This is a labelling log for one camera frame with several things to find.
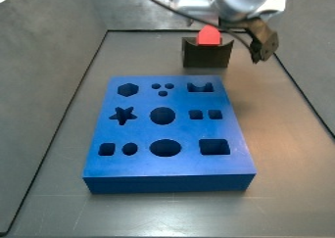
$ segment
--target black cable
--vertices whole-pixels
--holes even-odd
[[[183,17],[187,17],[189,19],[202,23],[202,24],[209,24],[211,25],[213,27],[218,28],[218,29],[223,29],[229,35],[231,35],[242,44],[243,46],[247,48],[249,51],[251,51],[250,47],[249,47],[249,43],[243,40],[243,38],[234,32],[231,31],[229,28],[226,28],[225,26],[218,26],[217,24],[213,24],[202,19],[198,19],[193,16],[190,16],[189,14],[175,10],[174,8],[171,8],[170,6],[167,6],[162,1],[159,0],[151,0],[155,4],[158,4],[159,6],[162,6],[163,8],[166,8],[167,10],[170,10],[171,12],[177,13],[178,15],[183,16]]]

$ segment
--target rectangle hole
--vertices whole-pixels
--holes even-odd
[[[226,139],[201,139],[199,147],[203,156],[231,154],[231,148]]]
[[[210,119],[223,119],[223,113],[221,110],[209,110]]]
[[[191,119],[203,119],[205,118],[203,112],[201,110],[190,110],[189,114],[190,114]]]

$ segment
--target square hole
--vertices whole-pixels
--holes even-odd
[[[113,156],[115,152],[114,143],[102,143],[101,144],[101,156]]]
[[[205,118],[203,112],[201,110],[190,110],[189,114],[190,114],[191,119],[203,119]]]
[[[223,119],[223,113],[221,110],[209,110],[210,119]]]
[[[226,139],[202,139],[199,140],[199,146],[203,156],[231,154],[231,148]]]

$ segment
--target circle hole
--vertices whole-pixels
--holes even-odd
[[[133,156],[137,154],[138,152],[138,145],[135,143],[127,143],[123,148],[122,148],[122,152],[126,156]]]
[[[159,157],[175,156],[182,150],[181,144],[169,139],[158,140],[151,145],[151,152]]]
[[[166,88],[167,89],[174,89],[174,84],[171,84],[171,83],[166,84]]]
[[[155,124],[170,124],[174,119],[175,113],[170,108],[157,108],[151,112],[151,120]]]
[[[153,88],[154,88],[154,89],[159,89],[161,87],[162,87],[162,86],[161,86],[159,84],[157,84],[157,83],[153,84]]]
[[[166,91],[161,91],[159,95],[163,96],[163,97],[166,97],[169,95],[169,93]]]

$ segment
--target small circle hole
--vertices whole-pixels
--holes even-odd
[[[166,84],[166,88],[167,89],[174,89],[174,84],[171,84],[171,83]]]
[[[122,148],[122,152],[126,156],[133,156],[137,154],[138,152],[138,145],[135,143],[127,143],[123,148]]]
[[[153,84],[153,88],[154,88],[154,89],[159,89],[161,87],[162,87],[162,86],[161,86],[159,84],[157,84],[157,83]]]
[[[161,91],[159,95],[163,96],[163,97],[166,97],[169,95],[169,93],[166,91]]]

